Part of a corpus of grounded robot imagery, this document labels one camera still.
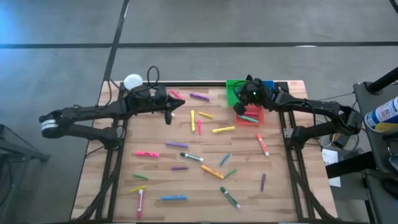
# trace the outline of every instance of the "white paper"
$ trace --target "white paper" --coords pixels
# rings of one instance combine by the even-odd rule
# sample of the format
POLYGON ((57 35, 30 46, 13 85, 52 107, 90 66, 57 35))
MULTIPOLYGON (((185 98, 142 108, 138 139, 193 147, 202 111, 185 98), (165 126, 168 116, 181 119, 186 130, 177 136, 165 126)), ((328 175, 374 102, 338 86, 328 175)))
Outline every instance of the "white paper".
MULTIPOLYGON (((338 162, 338 153, 329 149, 322 150, 322 158, 325 166, 338 162)), ((340 177, 329 179, 329 184, 335 187, 341 187, 340 177)))

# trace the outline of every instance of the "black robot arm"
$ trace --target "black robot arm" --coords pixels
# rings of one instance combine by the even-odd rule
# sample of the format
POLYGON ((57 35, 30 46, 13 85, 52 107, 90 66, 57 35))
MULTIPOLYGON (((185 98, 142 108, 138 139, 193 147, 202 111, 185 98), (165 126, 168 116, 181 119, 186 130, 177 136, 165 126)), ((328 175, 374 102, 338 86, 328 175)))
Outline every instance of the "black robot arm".
POLYGON ((237 114, 244 114, 245 106, 254 104, 269 111, 302 111, 330 118, 330 121, 312 127, 297 126, 291 130, 285 130, 285 137, 294 149, 302 149, 310 138, 337 132, 353 135, 358 134, 362 128, 361 114, 349 106, 342 106, 335 101, 296 98, 285 92, 283 88, 271 90, 262 84, 262 80, 253 79, 250 75, 246 81, 236 93, 239 102, 234 105, 234 110, 237 114))
POLYGON ((141 85, 127 92, 123 99, 105 106, 74 106, 52 111, 39 118, 42 135, 45 138, 75 136, 90 141, 99 140, 105 149, 117 149, 120 146, 120 139, 116 128, 98 129, 74 123, 102 118, 128 119, 139 113, 163 111, 166 124, 171 124, 171 112, 185 101, 172 98, 166 93, 164 86, 153 88, 156 89, 154 96, 151 96, 149 87, 141 85))

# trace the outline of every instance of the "blue marker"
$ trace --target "blue marker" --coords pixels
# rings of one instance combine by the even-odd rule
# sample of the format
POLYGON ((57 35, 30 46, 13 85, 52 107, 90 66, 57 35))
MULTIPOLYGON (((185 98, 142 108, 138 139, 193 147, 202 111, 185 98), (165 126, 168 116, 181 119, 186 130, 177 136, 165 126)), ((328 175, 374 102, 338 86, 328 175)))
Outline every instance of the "blue marker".
POLYGON ((170 196, 161 196, 162 200, 186 200, 188 196, 186 195, 170 195, 170 196))
POLYGON ((253 123, 258 123, 259 121, 253 118, 249 118, 248 116, 238 116, 239 118, 245 119, 246 121, 250 121, 253 123))
POLYGON ((224 162, 231 156, 231 153, 228 153, 224 156, 224 159, 220 162, 220 167, 224 164, 224 162))

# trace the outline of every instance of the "purple marker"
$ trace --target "purple marker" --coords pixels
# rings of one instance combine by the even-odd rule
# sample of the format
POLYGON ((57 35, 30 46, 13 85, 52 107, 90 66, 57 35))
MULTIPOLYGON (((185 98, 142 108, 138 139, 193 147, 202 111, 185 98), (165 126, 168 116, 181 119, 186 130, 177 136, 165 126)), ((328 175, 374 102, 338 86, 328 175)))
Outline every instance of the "purple marker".
POLYGON ((178 142, 166 142, 166 146, 188 147, 188 144, 183 144, 178 142))
POLYGON ((189 95, 190 95, 191 97, 194 97, 194 98, 197 98, 197 99, 210 101, 210 98, 207 97, 207 96, 198 95, 198 94, 196 94, 196 93, 190 93, 189 95))
POLYGON ((185 170, 188 169, 188 167, 172 167, 172 170, 185 170))
POLYGON ((261 189, 260 189, 261 192, 264 191, 264 184, 265 183, 266 183, 266 174, 262 174, 262 177, 261 177, 261 189))

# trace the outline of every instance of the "wooden table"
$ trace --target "wooden table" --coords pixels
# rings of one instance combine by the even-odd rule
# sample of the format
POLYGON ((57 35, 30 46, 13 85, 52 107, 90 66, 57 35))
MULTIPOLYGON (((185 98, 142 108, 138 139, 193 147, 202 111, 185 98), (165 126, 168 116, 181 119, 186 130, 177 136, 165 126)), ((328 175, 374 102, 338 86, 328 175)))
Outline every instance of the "wooden table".
MULTIPOLYGON (((304 82, 288 81, 290 92, 306 98, 304 82)), ((113 87, 113 99, 118 90, 113 87)), ((177 90, 186 103, 174 111, 170 126, 159 114, 139 114, 129 120, 124 147, 114 222, 289 222, 297 221, 294 199, 287 168, 284 142, 278 113, 266 111, 265 124, 260 127, 236 126, 235 131, 213 134, 212 129, 235 125, 235 113, 226 102, 225 87, 180 87, 177 90), (195 92, 210 97, 210 102, 189 97, 195 92), (203 134, 191 132, 190 111, 195 110, 196 119, 202 120, 203 134), (214 119, 199 116, 197 112, 214 115, 214 119), (266 158, 256 139, 261 133, 268 146, 270 157, 266 158), (188 149, 166 147, 164 142, 184 142, 188 149), (137 157, 135 151, 159 152, 159 158, 137 157), (181 157, 188 152, 204 158, 204 164, 226 174, 237 168, 230 178, 220 180, 203 171, 201 164, 181 157), (232 152, 230 159, 219 167, 225 154, 232 152), (172 171, 172 166, 188 166, 189 170, 172 171), (260 192, 261 175, 267 174, 265 190, 260 192), (149 180, 140 180, 132 174, 141 174, 149 180), (143 218, 136 219, 137 193, 130 189, 146 185, 144 191, 143 218), (241 204, 238 210, 221 193, 225 187, 241 204), (163 195, 188 195, 188 200, 161 201, 163 195)), ((109 99, 108 86, 104 84, 100 104, 109 99)), ((311 126, 312 115, 295 112, 297 125, 311 126)), ((94 127, 111 125, 110 119, 96 120, 94 127)), ((93 141, 88 152, 101 146, 93 141)), ((311 191, 326 210, 336 216, 320 148, 307 144, 303 150, 305 166, 311 191)), ((91 203, 100 189, 106 151, 100 150, 85 160, 76 195, 72 218, 78 217, 91 203)), ((301 194, 303 208, 305 200, 301 194)))

